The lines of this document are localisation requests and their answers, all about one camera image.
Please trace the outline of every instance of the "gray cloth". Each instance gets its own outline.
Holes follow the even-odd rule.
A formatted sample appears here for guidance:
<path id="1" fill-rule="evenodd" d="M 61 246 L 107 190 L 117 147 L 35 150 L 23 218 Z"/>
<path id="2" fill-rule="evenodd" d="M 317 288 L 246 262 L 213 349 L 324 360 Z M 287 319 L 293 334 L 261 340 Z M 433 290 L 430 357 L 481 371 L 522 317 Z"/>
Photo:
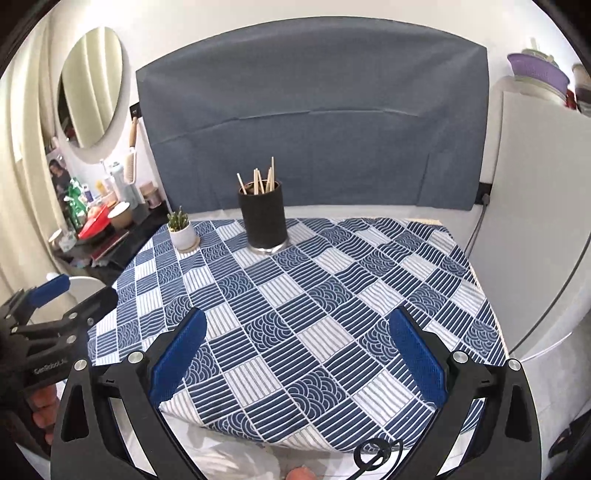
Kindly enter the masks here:
<path id="1" fill-rule="evenodd" d="M 389 20 L 241 28 L 138 71 L 172 207 L 236 208 L 236 172 L 275 157 L 286 205 L 469 210 L 488 111 L 486 48 Z"/>

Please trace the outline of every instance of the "silver bolt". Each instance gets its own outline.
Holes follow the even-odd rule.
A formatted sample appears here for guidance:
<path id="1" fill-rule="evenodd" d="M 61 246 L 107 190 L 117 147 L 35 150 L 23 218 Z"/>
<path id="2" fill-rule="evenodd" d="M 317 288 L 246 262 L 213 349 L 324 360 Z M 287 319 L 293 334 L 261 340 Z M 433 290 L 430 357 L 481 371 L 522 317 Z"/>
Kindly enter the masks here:
<path id="1" fill-rule="evenodd" d="M 509 358 L 509 361 L 507 363 L 509 364 L 509 368 L 511 368 L 512 370 L 515 370 L 516 372 L 521 370 L 521 364 L 519 363 L 519 360 Z"/>
<path id="2" fill-rule="evenodd" d="M 468 356 L 464 352 L 453 352 L 453 359 L 459 364 L 465 364 L 468 361 Z"/>
<path id="3" fill-rule="evenodd" d="M 86 360 L 84 360 L 83 358 L 81 358 L 80 360 L 78 360 L 75 364 L 74 364 L 74 370 L 84 370 L 86 368 L 86 365 L 88 365 L 86 363 Z"/>
<path id="4" fill-rule="evenodd" d="M 127 360 L 130 364 L 138 364 L 144 358 L 144 354 L 142 352 L 131 352 Z"/>

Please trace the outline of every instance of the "oval mirror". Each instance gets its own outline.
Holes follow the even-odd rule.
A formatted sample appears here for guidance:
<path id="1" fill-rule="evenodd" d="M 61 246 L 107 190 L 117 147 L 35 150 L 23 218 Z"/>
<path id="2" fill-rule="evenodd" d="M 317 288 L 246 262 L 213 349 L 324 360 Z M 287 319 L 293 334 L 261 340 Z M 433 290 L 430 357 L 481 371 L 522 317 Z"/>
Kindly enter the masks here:
<path id="1" fill-rule="evenodd" d="M 89 31 L 74 46 L 61 71 L 57 112 L 73 145 L 85 148 L 105 134 L 117 107 L 123 59 L 110 28 Z"/>

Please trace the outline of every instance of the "tablecloth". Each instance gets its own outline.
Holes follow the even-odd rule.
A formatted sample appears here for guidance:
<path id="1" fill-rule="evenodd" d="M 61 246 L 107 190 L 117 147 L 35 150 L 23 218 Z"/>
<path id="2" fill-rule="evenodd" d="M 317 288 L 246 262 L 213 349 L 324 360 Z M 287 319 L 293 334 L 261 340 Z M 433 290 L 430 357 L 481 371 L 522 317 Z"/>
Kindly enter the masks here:
<path id="1" fill-rule="evenodd" d="M 296 449 L 350 452 L 372 437 L 410 447 L 435 408 L 389 336 L 392 309 L 404 305 L 450 350 L 505 361 L 491 306 L 444 226 L 288 219 L 291 246 L 265 257 L 247 248 L 241 220 L 192 223 L 200 247 L 179 254 L 163 226 L 114 285 L 116 310 L 90 330 L 92 361 L 108 364 L 146 350 L 191 306 L 205 311 L 206 341 L 163 411 Z"/>

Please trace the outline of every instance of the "succulent plant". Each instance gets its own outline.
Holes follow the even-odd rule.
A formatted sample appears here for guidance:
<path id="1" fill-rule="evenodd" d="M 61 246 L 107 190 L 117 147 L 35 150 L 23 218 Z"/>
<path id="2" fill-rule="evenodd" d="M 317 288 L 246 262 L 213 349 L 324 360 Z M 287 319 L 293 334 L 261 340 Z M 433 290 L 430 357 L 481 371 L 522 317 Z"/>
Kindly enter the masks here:
<path id="1" fill-rule="evenodd" d="M 180 232 L 189 224 L 189 215 L 183 212 L 180 206 L 177 212 L 168 214 L 168 228 L 171 232 Z"/>

